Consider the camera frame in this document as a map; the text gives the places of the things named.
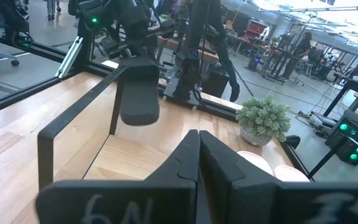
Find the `chair wheel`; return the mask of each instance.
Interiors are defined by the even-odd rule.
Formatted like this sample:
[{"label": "chair wheel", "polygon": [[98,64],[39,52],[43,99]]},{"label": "chair wheel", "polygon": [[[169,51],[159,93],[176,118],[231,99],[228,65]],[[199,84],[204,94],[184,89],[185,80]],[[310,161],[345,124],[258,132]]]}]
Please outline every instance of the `chair wheel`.
[{"label": "chair wheel", "polygon": [[16,67],[20,64],[20,62],[18,60],[13,60],[13,61],[11,61],[11,64],[12,64],[12,66]]}]

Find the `green led light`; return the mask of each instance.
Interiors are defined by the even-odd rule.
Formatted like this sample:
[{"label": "green led light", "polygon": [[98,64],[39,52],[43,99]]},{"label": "green led light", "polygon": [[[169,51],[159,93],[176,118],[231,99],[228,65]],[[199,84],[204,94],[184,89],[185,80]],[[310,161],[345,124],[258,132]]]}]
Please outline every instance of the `green led light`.
[{"label": "green led light", "polygon": [[349,127],[347,124],[341,124],[341,126],[339,127],[342,131],[347,130]]},{"label": "green led light", "polygon": [[351,159],[357,159],[357,155],[356,154],[351,154],[350,158]]}]

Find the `pink object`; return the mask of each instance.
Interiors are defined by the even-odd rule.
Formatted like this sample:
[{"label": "pink object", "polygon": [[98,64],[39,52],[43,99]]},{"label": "pink object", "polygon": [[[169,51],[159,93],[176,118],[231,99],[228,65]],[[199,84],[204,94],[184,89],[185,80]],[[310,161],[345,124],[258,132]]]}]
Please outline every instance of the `pink object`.
[{"label": "pink object", "polygon": [[239,151],[238,154],[244,159],[248,160],[253,165],[257,166],[259,169],[265,171],[266,173],[273,175],[272,168],[270,168],[267,161],[259,155],[248,151]]},{"label": "pink object", "polygon": [[284,182],[310,182],[299,170],[287,165],[280,165],[274,169],[274,176]]}]

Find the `white plant pot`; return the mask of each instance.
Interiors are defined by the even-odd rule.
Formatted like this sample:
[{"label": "white plant pot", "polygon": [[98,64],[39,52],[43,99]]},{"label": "white plant pot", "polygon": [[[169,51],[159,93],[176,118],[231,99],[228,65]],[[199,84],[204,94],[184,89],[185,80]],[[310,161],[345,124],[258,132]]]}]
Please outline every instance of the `white plant pot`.
[{"label": "white plant pot", "polygon": [[253,146],[265,146],[272,140],[271,136],[254,136],[247,127],[241,128],[241,136]]}]

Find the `black device with green lights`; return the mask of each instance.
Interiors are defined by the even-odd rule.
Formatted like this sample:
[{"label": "black device with green lights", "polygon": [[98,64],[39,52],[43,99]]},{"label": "black device with green lights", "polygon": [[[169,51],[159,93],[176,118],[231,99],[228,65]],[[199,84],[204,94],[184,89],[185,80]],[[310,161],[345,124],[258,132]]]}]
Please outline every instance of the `black device with green lights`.
[{"label": "black device with green lights", "polygon": [[336,155],[340,160],[356,166],[358,165],[358,114],[346,110],[338,122],[339,125],[327,138],[325,144],[332,149],[343,136],[354,139],[345,143]]}]

